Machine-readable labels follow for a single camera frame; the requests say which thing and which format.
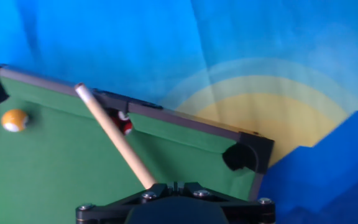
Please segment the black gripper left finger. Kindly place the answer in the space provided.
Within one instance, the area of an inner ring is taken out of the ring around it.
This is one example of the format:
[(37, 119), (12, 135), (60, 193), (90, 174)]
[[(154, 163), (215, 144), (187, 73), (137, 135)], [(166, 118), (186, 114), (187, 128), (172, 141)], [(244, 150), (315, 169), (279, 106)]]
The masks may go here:
[(176, 192), (177, 183), (169, 182), (167, 184), (153, 184), (149, 189), (103, 206), (84, 203), (76, 208), (76, 224), (97, 224), (108, 220), (113, 220), (113, 223), (124, 223), (133, 208), (174, 196)]

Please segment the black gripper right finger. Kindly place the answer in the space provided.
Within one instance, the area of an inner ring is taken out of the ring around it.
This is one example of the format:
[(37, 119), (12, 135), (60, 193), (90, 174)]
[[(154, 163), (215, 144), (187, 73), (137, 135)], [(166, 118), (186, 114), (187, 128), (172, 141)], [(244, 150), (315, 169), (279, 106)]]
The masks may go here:
[(197, 182), (177, 182), (177, 195), (217, 206), (229, 223), (275, 223), (275, 203), (269, 198), (250, 202), (205, 188)]

